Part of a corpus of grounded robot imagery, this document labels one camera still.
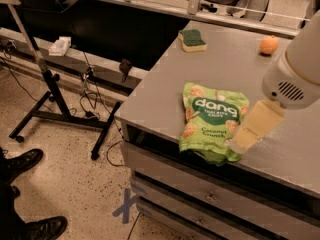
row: tape mark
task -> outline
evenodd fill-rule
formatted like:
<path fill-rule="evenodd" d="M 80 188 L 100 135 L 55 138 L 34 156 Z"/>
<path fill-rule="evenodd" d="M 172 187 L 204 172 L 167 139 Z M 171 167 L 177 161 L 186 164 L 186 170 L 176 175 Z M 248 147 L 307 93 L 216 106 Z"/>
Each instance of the tape mark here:
<path fill-rule="evenodd" d="M 117 210 L 115 210 L 112 213 L 112 215 L 114 217 L 118 217 L 121 213 L 123 213 L 122 224 L 129 223 L 130 207 L 136 202 L 136 200 L 137 196 L 133 196 L 130 198 L 130 188 L 125 188 L 123 205 L 121 205 Z"/>

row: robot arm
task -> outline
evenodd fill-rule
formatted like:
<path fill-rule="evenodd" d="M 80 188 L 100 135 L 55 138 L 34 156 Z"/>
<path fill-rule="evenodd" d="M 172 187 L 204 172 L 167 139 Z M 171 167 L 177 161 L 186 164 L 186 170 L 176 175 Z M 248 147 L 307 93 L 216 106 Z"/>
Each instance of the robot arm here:
<path fill-rule="evenodd" d="M 264 76 L 263 93 L 286 109 L 302 109 L 320 98 L 320 11 Z"/>
<path fill-rule="evenodd" d="M 320 98 L 320 11 L 289 44 L 263 78 L 268 97 L 238 127 L 230 148 L 245 153 L 284 120 L 284 109 L 306 108 Z"/>

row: robot vent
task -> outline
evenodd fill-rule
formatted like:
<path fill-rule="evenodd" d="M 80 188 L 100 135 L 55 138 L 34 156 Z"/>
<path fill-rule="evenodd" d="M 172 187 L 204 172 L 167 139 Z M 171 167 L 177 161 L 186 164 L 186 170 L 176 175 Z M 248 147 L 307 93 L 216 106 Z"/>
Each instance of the robot vent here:
<path fill-rule="evenodd" d="M 280 82 L 278 84 L 280 93 L 290 100 L 302 100 L 303 91 L 289 82 Z"/>

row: cabinet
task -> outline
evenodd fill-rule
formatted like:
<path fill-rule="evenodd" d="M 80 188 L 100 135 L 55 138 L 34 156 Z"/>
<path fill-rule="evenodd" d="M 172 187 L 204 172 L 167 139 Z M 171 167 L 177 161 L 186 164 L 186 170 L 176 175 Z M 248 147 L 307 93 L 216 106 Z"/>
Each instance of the cabinet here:
<path fill-rule="evenodd" d="M 257 52 L 261 34 L 193 21 L 188 28 L 201 32 L 207 51 L 184 53 L 176 40 L 116 114 L 138 209 L 196 240 L 320 239 L 319 104 L 286 111 L 282 125 L 234 164 L 209 165 L 178 148 L 186 82 L 241 91 L 254 104 L 290 40 L 279 38 L 265 57 Z"/>
<path fill-rule="evenodd" d="M 182 157 L 177 144 L 140 134 L 121 150 L 143 214 L 190 239 L 319 239 L 319 199 L 230 165 Z"/>

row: stand leg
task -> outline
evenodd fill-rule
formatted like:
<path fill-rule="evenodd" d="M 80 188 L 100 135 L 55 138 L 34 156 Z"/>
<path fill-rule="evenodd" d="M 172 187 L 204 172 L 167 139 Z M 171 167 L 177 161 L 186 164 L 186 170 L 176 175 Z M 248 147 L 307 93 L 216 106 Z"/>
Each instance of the stand leg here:
<path fill-rule="evenodd" d="M 43 75 L 44 80 L 46 81 L 49 90 L 51 91 L 51 94 L 53 95 L 53 97 L 55 98 L 55 101 L 61 111 L 61 114 L 63 115 L 63 117 L 66 120 L 71 121 L 71 114 L 70 111 L 68 109 L 68 106 L 66 104 L 66 102 L 64 101 L 62 94 L 60 92 L 59 86 L 56 82 L 56 80 L 54 80 L 53 75 L 51 73 L 50 70 L 45 71 L 45 72 L 41 72 Z"/>
<path fill-rule="evenodd" d="M 22 121 L 19 123 L 19 125 L 13 130 L 13 132 L 9 135 L 10 138 L 16 139 L 19 132 L 26 126 L 26 124 L 30 121 L 32 118 L 32 114 L 39 110 L 43 103 L 50 97 L 50 92 L 46 92 L 45 95 L 37 102 L 37 104 L 30 110 L 30 112 L 22 119 Z"/>
<path fill-rule="evenodd" d="M 102 145 L 102 142 L 103 142 L 104 138 L 106 137 L 106 135 L 107 135 L 107 133 L 109 131 L 109 128 L 110 128 L 110 126 L 112 124 L 112 121 L 114 119 L 114 114 L 117 112 L 117 110 L 119 109 L 120 105 L 121 105 L 121 103 L 117 102 L 115 104 L 115 106 L 113 107 L 113 109 L 112 109 L 112 111 L 111 111 L 111 113 L 109 115 L 109 118 L 108 118 L 105 126 L 102 129 L 102 132 L 101 132 L 101 134 L 99 136 L 99 139 L 97 140 L 93 150 L 91 151 L 91 159 L 92 160 L 97 160 L 99 158 L 98 151 L 99 151 L 99 149 L 100 149 L 100 147 Z"/>

